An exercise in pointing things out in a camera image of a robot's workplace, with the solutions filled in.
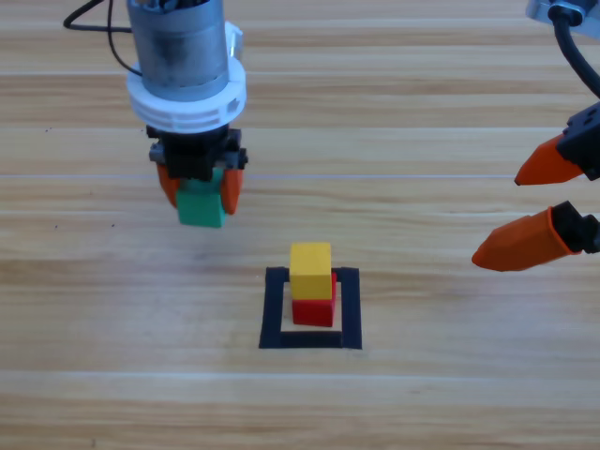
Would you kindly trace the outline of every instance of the green block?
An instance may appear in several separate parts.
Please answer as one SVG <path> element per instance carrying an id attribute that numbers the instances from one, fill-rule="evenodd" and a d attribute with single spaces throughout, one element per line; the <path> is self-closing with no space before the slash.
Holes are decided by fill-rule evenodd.
<path id="1" fill-rule="evenodd" d="M 177 211 L 183 225 L 204 228 L 221 228 L 227 213 L 221 200 L 223 171 L 215 169 L 213 180 L 182 180 L 177 190 Z"/>

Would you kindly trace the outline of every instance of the orange gripper tip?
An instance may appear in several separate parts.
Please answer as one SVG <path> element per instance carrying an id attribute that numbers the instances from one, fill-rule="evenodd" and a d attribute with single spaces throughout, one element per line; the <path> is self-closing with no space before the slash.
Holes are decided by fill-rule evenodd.
<path id="1" fill-rule="evenodd" d="M 244 185 L 244 171 L 228 169 L 223 172 L 221 181 L 221 202 L 230 216 L 235 214 Z"/>
<path id="2" fill-rule="evenodd" d="M 484 269 L 512 272 L 575 254 L 554 229 L 550 207 L 494 230 L 472 256 L 472 262 Z"/>
<path id="3" fill-rule="evenodd" d="M 179 178 L 172 179 L 169 177 L 169 172 L 167 171 L 167 166 L 163 164 L 157 164 L 158 170 L 158 181 L 160 182 L 160 186 L 162 190 L 165 192 L 167 199 L 172 204 L 174 208 L 177 207 L 177 190 L 181 185 L 181 180 Z"/>
<path id="4" fill-rule="evenodd" d="M 525 185 L 551 185 L 564 183 L 583 174 L 578 165 L 564 159 L 557 149 L 564 135 L 541 144 L 518 171 L 515 183 Z"/>

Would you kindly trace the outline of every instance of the black tape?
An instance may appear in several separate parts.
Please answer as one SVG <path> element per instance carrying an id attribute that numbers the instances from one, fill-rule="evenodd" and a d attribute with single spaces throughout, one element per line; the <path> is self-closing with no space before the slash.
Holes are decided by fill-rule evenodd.
<path id="1" fill-rule="evenodd" d="M 360 274 L 358 269 L 334 269 L 341 284 L 341 331 L 281 331 L 283 287 L 290 282 L 286 267 L 266 269 L 261 349 L 354 349 L 362 350 Z"/>

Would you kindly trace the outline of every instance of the cube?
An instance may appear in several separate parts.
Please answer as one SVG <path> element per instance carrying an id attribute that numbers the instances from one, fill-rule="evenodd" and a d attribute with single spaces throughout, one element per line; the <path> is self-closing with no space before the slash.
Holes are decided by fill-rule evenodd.
<path id="1" fill-rule="evenodd" d="M 221 228 L 227 213 L 221 201 L 223 172 L 215 169 L 210 182 L 182 180 L 177 190 L 179 221 L 192 227 Z"/>
<path id="2" fill-rule="evenodd" d="M 296 325 L 334 326 L 336 313 L 336 274 L 331 276 L 331 298 L 326 300 L 292 300 L 292 319 Z"/>
<path id="3" fill-rule="evenodd" d="M 292 244 L 290 258 L 292 299 L 324 300 L 331 297 L 331 244 Z"/>

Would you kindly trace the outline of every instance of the yellow block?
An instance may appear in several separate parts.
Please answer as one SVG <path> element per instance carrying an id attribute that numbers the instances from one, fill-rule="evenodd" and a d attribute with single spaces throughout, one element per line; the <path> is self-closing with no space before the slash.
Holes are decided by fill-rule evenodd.
<path id="1" fill-rule="evenodd" d="M 331 244 L 292 244 L 290 284 L 294 300 L 331 299 Z"/>

